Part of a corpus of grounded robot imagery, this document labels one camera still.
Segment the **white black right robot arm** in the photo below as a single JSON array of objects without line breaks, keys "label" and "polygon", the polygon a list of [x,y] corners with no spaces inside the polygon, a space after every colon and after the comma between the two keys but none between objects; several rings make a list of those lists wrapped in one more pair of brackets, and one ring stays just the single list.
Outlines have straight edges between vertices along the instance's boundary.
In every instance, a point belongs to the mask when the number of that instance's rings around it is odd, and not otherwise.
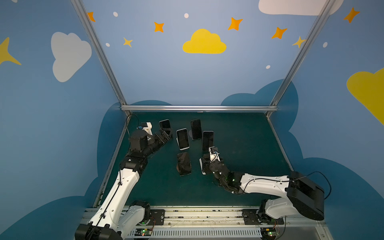
[{"label": "white black right robot arm", "polygon": [[257,193],[275,196],[274,200],[261,202],[257,212],[260,223],[292,215],[302,215],[315,221],[325,218],[324,189],[299,172],[278,177],[231,172],[216,150],[203,155],[200,166],[204,175],[213,174],[219,186],[234,195]]}]

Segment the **white phone stand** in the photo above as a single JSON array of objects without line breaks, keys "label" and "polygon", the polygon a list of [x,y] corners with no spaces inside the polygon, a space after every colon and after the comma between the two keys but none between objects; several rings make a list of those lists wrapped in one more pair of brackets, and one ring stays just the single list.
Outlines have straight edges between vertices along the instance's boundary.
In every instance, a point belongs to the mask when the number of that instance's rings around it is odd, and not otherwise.
[{"label": "white phone stand", "polygon": [[210,158],[200,158],[200,167],[203,175],[207,175],[210,172]]}]

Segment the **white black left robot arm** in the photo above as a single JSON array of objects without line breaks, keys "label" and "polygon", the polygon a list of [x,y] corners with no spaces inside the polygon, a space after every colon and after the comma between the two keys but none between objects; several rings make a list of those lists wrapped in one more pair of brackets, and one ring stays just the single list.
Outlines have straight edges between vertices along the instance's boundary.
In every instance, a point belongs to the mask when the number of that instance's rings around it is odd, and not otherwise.
[{"label": "white black left robot arm", "polygon": [[80,224],[76,240],[124,240],[138,224],[151,218],[148,202],[134,201],[122,214],[131,191],[142,176],[151,155],[173,138],[170,123],[152,133],[150,122],[142,123],[130,135],[130,148],[121,161],[119,173],[105,201],[87,224]]}]

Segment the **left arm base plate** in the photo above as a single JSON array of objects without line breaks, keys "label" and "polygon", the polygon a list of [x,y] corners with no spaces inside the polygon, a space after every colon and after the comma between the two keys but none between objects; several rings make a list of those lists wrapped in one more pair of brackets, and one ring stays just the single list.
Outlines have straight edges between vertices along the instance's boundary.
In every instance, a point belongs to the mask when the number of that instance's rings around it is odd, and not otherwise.
[{"label": "left arm base plate", "polygon": [[165,210],[146,210],[144,219],[139,223],[142,226],[163,226],[165,220]]}]

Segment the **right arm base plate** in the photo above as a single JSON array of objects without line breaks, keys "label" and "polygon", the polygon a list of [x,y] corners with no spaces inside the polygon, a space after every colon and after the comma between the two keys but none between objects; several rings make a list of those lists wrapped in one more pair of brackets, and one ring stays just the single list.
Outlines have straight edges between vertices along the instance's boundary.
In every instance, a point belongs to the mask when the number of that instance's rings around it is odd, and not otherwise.
[{"label": "right arm base plate", "polygon": [[243,209],[242,217],[245,225],[283,225],[285,223],[283,218],[273,219],[264,210],[258,209]]}]

